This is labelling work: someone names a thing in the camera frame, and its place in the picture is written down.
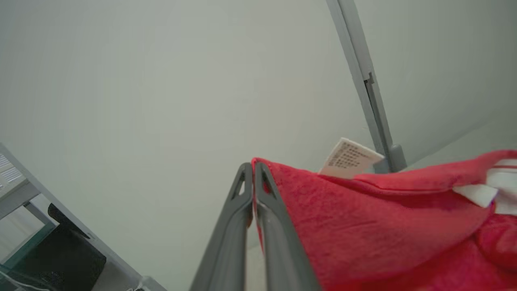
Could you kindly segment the black chair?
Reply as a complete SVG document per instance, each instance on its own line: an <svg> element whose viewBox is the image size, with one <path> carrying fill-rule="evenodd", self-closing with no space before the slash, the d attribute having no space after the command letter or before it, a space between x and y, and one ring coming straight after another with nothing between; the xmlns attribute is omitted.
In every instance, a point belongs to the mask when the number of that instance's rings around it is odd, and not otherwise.
<svg viewBox="0 0 517 291"><path fill-rule="evenodd" d="M51 291L92 291L107 258L90 236L50 204L49 223L7 259L2 270L16 280Z"/></svg>

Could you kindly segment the red shorts white trim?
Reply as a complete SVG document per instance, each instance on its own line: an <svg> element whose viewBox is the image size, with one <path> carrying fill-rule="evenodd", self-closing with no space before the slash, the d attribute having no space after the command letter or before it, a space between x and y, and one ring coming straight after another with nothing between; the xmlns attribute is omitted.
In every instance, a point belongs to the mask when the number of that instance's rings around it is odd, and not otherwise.
<svg viewBox="0 0 517 291"><path fill-rule="evenodd" d="M517 150L342 179L260 157L324 291L517 291Z"/></svg>

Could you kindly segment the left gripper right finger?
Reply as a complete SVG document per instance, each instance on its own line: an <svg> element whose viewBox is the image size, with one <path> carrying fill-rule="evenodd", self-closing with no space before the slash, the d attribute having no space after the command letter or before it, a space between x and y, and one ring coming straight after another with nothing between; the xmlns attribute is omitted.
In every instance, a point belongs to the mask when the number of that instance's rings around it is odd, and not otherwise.
<svg viewBox="0 0 517 291"><path fill-rule="evenodd" d="M267 291L322 291L269 167L255 164L254 191Z"/></svg>

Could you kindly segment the grey partition post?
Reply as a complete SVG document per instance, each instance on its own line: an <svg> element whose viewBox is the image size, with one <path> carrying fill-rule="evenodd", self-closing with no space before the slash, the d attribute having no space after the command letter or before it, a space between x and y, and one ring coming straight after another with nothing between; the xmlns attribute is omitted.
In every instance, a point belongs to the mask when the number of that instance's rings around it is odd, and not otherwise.
<svg viewBox="0 0 517 291"><path fill-rule="evenodd" d="M377 153L384 160L374 166L376 173L397 173L407 167L402 146L391 136L380 87L366 36L354 0L326 0L351 77Z"/></svg>

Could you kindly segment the grey metal frame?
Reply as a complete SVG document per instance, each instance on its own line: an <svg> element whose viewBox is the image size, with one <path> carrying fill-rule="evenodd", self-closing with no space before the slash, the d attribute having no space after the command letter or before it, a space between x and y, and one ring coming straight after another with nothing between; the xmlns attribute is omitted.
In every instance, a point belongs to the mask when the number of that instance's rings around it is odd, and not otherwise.
<svg viewBox="0 0 517 291"><path fill-rule="evenodd" d="M51 203L54 203L63 214L80 228L90 238L93 247L96 247L108 259L122 269L122 271L129 277L138 280L143 284L147 291L167 291L160 283L158 283L151 276L142 276L133 267L126 263L118 254L116 254L111 247L107 246L92 230L90 230L85 223L76 217L64 204L57 199L42 183L40 183L5 147L0 143L0 154L5 156L11 164L17 168L22 174L19 182L14 182L9 186L4 186L0 190L0 219L3 219L8 214L11 214L18 207L29 204L30 201L39 194L44 195Z"/></svg>

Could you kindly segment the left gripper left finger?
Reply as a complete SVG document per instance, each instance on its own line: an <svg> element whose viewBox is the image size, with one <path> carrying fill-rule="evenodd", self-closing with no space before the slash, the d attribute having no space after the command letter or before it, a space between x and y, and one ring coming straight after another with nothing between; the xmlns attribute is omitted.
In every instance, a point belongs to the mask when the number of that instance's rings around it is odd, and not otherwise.
<svg viewBox="0 0 517 291"><path fill-rule="evenodd" d="M235 175L190 291L244 291L248 223L253 219L253 169Z"/></svg>

